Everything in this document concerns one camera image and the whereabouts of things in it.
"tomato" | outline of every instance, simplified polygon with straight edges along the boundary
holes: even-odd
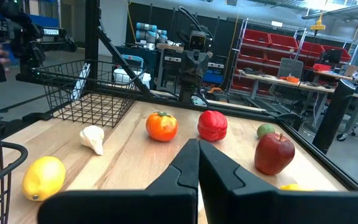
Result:
[[[171,141],[178,132],[178,121],[170,114],[154,112],[147,118],[146,130],[154,140]]]
[[[222,140],[226,136],[227,120],[217,111],[205,111],[198,119],[198,132],[207,141]]]

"yellow fruit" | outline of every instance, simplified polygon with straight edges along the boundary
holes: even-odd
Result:
[[[280,189],[281,190],[313,191],[310,189],[304,189],[304,188],[300,187],[298,184],[289,184],[289,185],[281,186]]]
[[[30,200],[43,201],[63,187],[65,176],[65,166],[59,159],[52,156],[41,157],[25,172],[22,191]]]

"garlic bulb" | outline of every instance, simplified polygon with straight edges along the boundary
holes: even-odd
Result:
[[[81,144],[92,148],[97,155],[103,155],[103,129],[95,125],[88,126],[80,132],[80,137]]]

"bell pepper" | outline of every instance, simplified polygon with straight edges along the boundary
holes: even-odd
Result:
[[[226,136],[227,121],[217,111],[205,111],[198,119],[198,132],[207,141],[222,140]]]

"floor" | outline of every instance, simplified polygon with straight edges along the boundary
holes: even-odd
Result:
[[[81,60],[84,58],[84,50],[79,49],[75,53],[68,52],[51,52],[47,54],[47,61],[44,65],[55,65],[59,63],[72,62],[74,60]],[[111,61],[111,58],[100,56],[100,60]],[[15,80],[15,75],[19,72],[18,67],[12,67],[8,75],[8,82],[0,83],[0,109],[20,103],[24,100],[29,100],[37,96],[45,94],[42,85],[31,83],[24,83]],[[49,110],[46,98],[41,98],[33,102],[24,104],[17,108],[9,110],[7,113],[2,113],[3,120],[10,121],[13,119],[21,119],[24,115],[34,112],[45,112]],[[339,128],[339,131],[344,130],[344,124]],[[301,129],[300,133],[307,138],[313,140],[313,133]],[[350,174],[358,181],[358,131],[357,136],[348,136],[343,142],[336,139],[328,151],[328,157],[335,162],[344,171]]]

